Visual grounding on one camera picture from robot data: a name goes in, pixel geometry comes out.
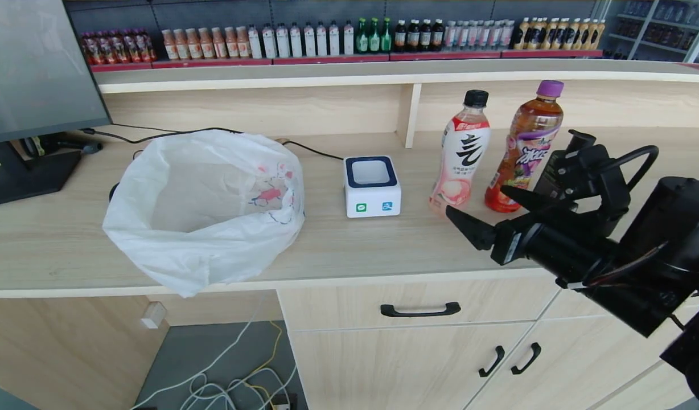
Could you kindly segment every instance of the green glass bottle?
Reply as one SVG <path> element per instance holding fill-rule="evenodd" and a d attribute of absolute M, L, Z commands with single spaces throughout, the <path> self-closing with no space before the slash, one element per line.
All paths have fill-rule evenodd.
<path fill-rule="evenodd" d="M 372 18 L 372 26 L 370 27 L 370 52 L 378 52 L 380 50 L 380 34 L 377 30 L 377 17 Z"/>
<path fill-rule="evenodd" d="M 380 41 L 380 49 L 383 52 L 390 52 L 393 47 L 393 37 L 390 36 L 390 19 L 385 18 L 383 23 L 383 38 Z"/>
<path fill-rule="evenodd" d="M 357 34 L 355 34 L 355 41 L 357 42 L 357 53 L 365 54 L 367 52 L 367 27 L 365 27 L 365 19 L 360 18 L 360 27 L 357 28 Z"/>

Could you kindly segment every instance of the black bottle cap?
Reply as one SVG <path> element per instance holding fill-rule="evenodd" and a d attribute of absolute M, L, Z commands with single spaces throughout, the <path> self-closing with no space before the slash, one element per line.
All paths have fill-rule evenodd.
<path fill-rule="evenodd" d="M 463 99 L 463 105 L 472 106 L 474 108 L 484 108 L 488 101 L 488 93 L 482 90 L 466 91 L 466 98 Z"/>

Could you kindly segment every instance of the gray floor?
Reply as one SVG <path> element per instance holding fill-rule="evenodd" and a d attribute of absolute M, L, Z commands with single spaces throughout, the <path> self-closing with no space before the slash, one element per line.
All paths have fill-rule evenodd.
<path fill-rule="evenodd" d="M 269 367 L 278 373 L 282 381 L 286 382 L 293 370 L 294 360 L 284 322 L 276 322 L 276 324 L 284 329 L 284 333 L 279 340 L 276 358 Z M 137 403 L 147 399 L 155 390 L 182 382 L 209 365 L 220 352 L 235 341 L 244 325 L 244 323 L 233 323 L 171 327 L 142 386 Z M 209 381 L 225 387 L 232 379 L 248 375 L 251 370 L 270 358 L 277 332 L 278 330 L 268 322 L 252 323 L 241 341 L 207 372 Z M 250 381 L 252 384 L 265 387 L 269 394 L 280 386 L 274 376 L 267 373 L 257 374 Z M 289 394 L 297 394 L 297 410 L 306 410 L 298 374 L 294 375 L 287 390 Z M 160 393 L 144 407 L 177 410 L 189 395 L 188 386 L 185 384 Z M 242 387 L 233 390 L 231 398 L 239 410 L 259 410 L 261 405 L 256 394 Z M 208 403 L 208 401 L 196 403 L 191 410 L 204 410 Z M 223 410 L 223 408 L 222 400 L 211 407 L 214 410 Z"/>
<path fill-rule="evenodd" d="M 0 389 L 0 410 L 38 410 L 32 405 L 17 399 L 10 393 Z"/>

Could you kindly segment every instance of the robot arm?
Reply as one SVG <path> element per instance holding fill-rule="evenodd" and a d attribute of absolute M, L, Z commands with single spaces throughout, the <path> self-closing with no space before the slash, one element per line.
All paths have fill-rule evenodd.
<path fill-rule="evenodd" d="M 630 191 L 656 160 L 648 146 L 610 158 L 595 138 L 570 131 L 534 192 L 503 187 L 529 210 L 495 226 L 456 210 L 446 215 L 479 250 L 505 265 L 526 257 L 552 272 L 557 285 L 582 293 L 636 332 L 649 337 L 694 292 L 699 292 L 699 181 L 664 177 L 620 242 L 607 237 L 628 211 Z M 620 166 L 648 155 L 626 182 Z M 599 195 L 600 207 L 576 213 L 575 200 Z M 685 374 L 699 400 L 699 312 L 662 353 Z"/>

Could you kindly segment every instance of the pegboard wall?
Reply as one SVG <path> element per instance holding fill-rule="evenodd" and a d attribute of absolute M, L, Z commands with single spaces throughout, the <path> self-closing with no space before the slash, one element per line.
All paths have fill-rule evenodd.
<path fill-rule="evenodd" d="M 397 19 L 520 21 L 524 17 L 589 18 L 595 0 L 109 0 L 68 1 L 78 33 L 144 27 L 153 39 L 170 28 L 248 26 L 265 23 L 303 26 L 308 21 L 339 26 L 351 20 Z"/>

